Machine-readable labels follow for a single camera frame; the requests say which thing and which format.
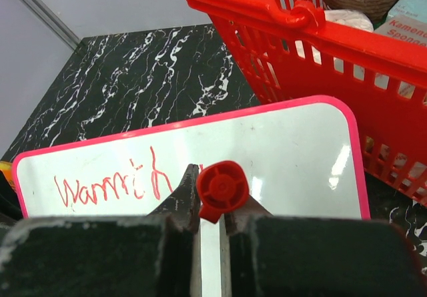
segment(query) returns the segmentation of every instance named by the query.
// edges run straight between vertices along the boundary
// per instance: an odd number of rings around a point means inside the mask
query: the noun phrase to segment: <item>red marker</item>
[[[231,161],[204,168],[196,186],[203,203],[199,217],[214,224],[222,214],[242,207],[249,198],[245,173],[239,164]]]

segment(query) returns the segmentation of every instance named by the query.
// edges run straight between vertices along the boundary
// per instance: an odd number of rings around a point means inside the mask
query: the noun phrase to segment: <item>pink border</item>
[[[139,129],[139,130],[124,132],[124,133],[117,133],[115,135],[107,135],[104,137],[98,137],[90,140],[77,141],[73,143],[66,143],[63,145],[56,145],[49,148],[23,152],[22,154],[19,154],[15,158],[15,160],[13,161],[13,167],[12,167],[13,179],[15,180],[16,192],[19,198],[19,204],[21,205],[23,216],[24,218],[28,218],[27,207],[25,206],[25,202],[23,199],[22,191],[21,191],[21,186],[19,184],[19,180],[17,177],[17,167],[19,165],[19,162],[24,158],[43,155],[43,154],[50,154],[51,152],[60,152],[61,150],[68,150],[68,149],[73,149],[77,147],[95,145],[98,143],[104,143],[104,142],[114,141],[118,139],[139,137],[141,135],[148,135],[150,133],[157,133],[157,132],[185,128],[185,127],[192,127],[194,125],[202,125],[204,123],[211,123],[211,122],[216,122],[221,120],[239,118],[247,115],[254,115],[254,114],[264,113],[269,111],[277,111],[277,110],[286,109],[286,108],[298,107],[301,105],[309,105],[313,103],[328,103],[330,105],[333,105],[334,107],[338,108],[344,114],[344,117],[347,119],[348,129],[350,134],[350,143],[352,146],[354,171],[356,174],[356,186],[358,188],[360,215],[362,219],[370,219],[368,195],[366,192],[365,175],[364,175],[364,169],[363,169],[363,163],[362,163],[362,152],[360,150],[359,133],[357,128],[356,118],[354,117],[354,114],[352,113],[350,108],[345,103],[327,95],[316,95],[312,97],[305,97],[305,98],[295,99],[290,101],[271,103],[268,105],[260,105],[257,107],[251,107],[251,108],[242,109],[242,110],[235,110],[235,111],[220,113],[217,115],[209,115],[207,117],[189,119],[189,120],[179,121],[174,123],[167,123],[165,125],[158,125],[155,127],[149,127],[145,129]]]

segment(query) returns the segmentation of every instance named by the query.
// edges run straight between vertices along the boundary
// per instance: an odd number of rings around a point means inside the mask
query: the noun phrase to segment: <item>red handwriting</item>
[[[150,147],[151,152],[151,186],[153,188],[154,197],[157,200],[160,200],[160,190],[159,190],[159,177],[163,178],[169,188],[169,191],[172,193],[173,188],[169,177],[165,172],[162,172],[156,168],[156,158],[153,147]],[[129,159],[129,162],[132,168],[137,173],[139,170],[143,169],[143,165],[135,164],[133,159]],[[203,170],[203,165],[199,165],[200,170]],[[102,198],[104,201],[108,201],[109,196],[113,194],[113,198],[120,199],[121,196],[131,196],[133,195],[135,199],[140,200],[144,197],[145,190],[141,190],[135,184],[136,180],[135,174],[125,175],[119,172],[115,172],[113,176],[107,176],[102,179],[102,183],[93,183],[89,186],[81,185],[79,180],[75,181],[75,186],[70,186],[70,183],[67,179],[61,182],[58,182],[57,176],[53,177],[56,188],[61,196],[62,202],[65,207],[68,207],[71,204],[76,204],[81,202],[83,205],[93,204],[97,205],[99,198],[97,197],[100,192],[102,192]]]

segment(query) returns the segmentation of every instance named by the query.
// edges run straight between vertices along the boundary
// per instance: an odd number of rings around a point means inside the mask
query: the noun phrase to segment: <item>yellow object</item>
[[[13,191],[15,190],[15,183],[12,178],[12,164],[10,162],[0,162],[0,171],[5,175],[7,182],[11,185]]]

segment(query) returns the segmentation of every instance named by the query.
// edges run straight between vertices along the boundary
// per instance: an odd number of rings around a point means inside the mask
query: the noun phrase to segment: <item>light blue box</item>
[[[399,0],[387,14],[387,20],[405,15],[427,23],[427,0]]]

